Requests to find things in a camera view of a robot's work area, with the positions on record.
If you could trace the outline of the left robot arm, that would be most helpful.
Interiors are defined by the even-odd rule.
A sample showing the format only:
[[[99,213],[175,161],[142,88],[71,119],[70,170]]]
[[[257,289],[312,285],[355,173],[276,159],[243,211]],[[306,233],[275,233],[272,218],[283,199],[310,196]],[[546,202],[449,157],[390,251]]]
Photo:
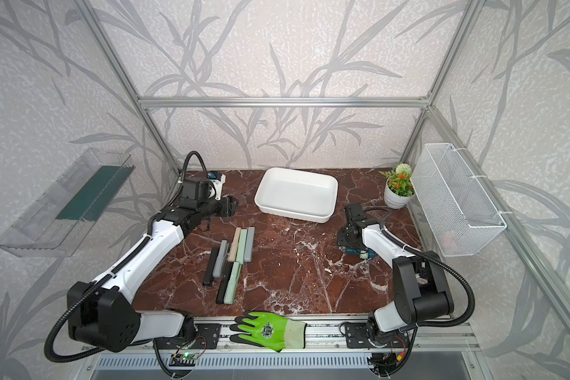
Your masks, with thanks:
[[[202,164],[202,177],[188,177],[192,158]],[[44,343],[49,361],[62,364],[102,351],[121,352],[137,343],[159,338],[194,339],[193,317],[185,312],[138,311],[132,302],[144,280],[165,256],[202,223],[234,215],[238,200],[224,196],[225,174],[210,171],[199,152],[190,151],[177,181],[177,191],[150,217],[141,239],[114,265],[66,294],[67,309]]]

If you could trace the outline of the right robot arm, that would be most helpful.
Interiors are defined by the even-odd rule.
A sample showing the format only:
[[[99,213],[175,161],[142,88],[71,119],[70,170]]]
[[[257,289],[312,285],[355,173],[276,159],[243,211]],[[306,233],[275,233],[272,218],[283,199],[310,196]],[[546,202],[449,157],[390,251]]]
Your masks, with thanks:
[[[394,300],[370,312],[365,323],[345,322],[348,348],[384,348],[395,342],[411,345],[419,327],[450,328],[468,321],[476,307],[468,281],[445,264],[433,251],[421,251],[403,242],[383,223],[370,218],[361,204],[345,206],[345,226],[337,234],[339,247],[362,259],[380,258],[391,268]],[[454,299],[447,277],[458,281],[465,291],[467,305],[457,318],[438,319],[454,312]]]

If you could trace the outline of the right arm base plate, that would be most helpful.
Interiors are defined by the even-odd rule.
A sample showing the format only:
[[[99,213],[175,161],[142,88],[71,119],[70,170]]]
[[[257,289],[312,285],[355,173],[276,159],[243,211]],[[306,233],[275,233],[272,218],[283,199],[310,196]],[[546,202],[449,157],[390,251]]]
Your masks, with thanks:
[[[369,327],[367,323],[343,322],[340,332],[345,337],[346,347],[350,349],[400,349],[409,346],[409,336],[405,332],[381,332]]]

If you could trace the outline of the white rectangular storage box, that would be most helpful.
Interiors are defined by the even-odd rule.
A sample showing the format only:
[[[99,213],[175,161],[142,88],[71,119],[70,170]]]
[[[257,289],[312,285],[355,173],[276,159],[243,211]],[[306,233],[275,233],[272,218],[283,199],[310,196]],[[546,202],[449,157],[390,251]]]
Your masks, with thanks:
[[[254,198],[261,212],[313,223],[327,223],[337,203],[335,177],[271,168],[265,171]]]

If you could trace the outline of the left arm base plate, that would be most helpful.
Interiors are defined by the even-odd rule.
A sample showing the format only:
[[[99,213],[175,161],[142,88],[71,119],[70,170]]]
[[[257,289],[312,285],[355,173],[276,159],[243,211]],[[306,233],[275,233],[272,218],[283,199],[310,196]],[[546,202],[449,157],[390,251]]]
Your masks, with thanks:
[[[220,330],[219,323],[187,325],[175,337],[158,338],[156,343],[159,350],[175,350],[176,348],[213,350],[217,348]]]

